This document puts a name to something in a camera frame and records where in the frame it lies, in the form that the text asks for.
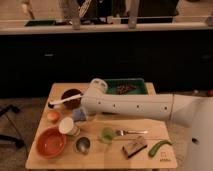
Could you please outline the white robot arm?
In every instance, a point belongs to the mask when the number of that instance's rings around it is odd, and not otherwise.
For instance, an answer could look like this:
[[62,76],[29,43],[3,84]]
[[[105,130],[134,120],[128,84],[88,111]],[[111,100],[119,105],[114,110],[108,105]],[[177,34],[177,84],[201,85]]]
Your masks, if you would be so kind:
[[178,94],[108,94],[105,80],[93,79],[81,105],[88,115],[106,112],[170,120],[189,128],[184,171],[213,171],[213,97]]

